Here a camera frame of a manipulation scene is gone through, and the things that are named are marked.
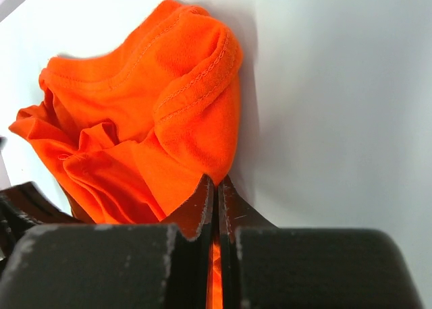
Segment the orange t-shirt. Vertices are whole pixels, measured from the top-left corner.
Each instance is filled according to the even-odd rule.
[[[39,77],[44,101],[10,130],[95,223],[155,223],[203,174],[215,184],[227,175],[241,62],[226,25],[166,0],[111,53],[52,58]]]

